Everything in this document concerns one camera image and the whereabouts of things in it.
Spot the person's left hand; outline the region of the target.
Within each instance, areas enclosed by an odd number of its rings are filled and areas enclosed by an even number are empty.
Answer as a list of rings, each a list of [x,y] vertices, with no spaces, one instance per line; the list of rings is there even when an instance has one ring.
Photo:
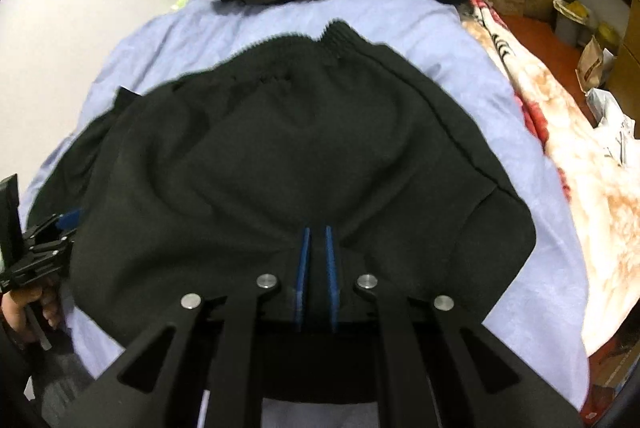
[[[38,339],[27,318],[26,310],[31,304],[41,306],[44,321],[55,330],[63,320],[58,280],[52,277],[45,278],[32,286],[14,289],[2,295],[2,317],[21,344],[29,344]]]

